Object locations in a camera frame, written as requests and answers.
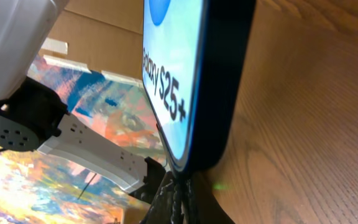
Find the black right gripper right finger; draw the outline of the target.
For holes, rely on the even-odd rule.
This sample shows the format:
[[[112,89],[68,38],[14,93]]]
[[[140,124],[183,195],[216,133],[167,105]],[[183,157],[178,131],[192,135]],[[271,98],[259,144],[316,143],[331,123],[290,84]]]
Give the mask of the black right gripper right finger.
[[[186,182],[188,223],[234,224],[214,197],[211,186],[202,173],[196,172]]]

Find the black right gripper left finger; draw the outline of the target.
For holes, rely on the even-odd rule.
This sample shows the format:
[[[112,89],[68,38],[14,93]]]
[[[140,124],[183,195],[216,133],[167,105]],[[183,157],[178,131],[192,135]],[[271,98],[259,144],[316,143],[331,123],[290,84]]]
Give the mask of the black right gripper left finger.
[[[168,171],[157,190],[152,204],[139,224],[179,223],[178,185],[171,171]]]

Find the blue screen smartphone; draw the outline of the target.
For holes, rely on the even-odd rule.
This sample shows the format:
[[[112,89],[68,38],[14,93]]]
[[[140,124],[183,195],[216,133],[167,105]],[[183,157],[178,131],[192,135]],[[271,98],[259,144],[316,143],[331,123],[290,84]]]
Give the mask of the blue screen smartphone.
[[[168,163],[209,169],[229,136],[255,0],[145,0],[142,79]]]

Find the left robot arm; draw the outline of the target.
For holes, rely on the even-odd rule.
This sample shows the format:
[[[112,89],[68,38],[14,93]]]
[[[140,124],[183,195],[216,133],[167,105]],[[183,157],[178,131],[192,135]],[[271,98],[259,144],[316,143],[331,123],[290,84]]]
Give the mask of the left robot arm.
[[[160,193],[163,166],[91,130],[53,90],[27,75],[65,6],[64,0],[0,0],[0,150],[68,159],[152,203]]]

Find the colourful painted backdrop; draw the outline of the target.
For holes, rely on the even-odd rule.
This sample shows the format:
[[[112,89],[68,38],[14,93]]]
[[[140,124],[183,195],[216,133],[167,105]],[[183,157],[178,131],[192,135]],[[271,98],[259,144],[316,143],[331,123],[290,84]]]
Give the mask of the colourful painted backdrop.
[[[36,58],[0,100],[0,223],[113,223],[165,175],[137,81]]]

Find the brown cardboard panel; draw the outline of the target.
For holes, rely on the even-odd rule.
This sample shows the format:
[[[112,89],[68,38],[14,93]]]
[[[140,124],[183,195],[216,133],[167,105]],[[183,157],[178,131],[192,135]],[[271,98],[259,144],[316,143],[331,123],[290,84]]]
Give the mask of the brown cardboard panel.
[[[71,0],[48,35],[67,43],[68,53],[39,54],[141,79],[143,11],[143,0]]]

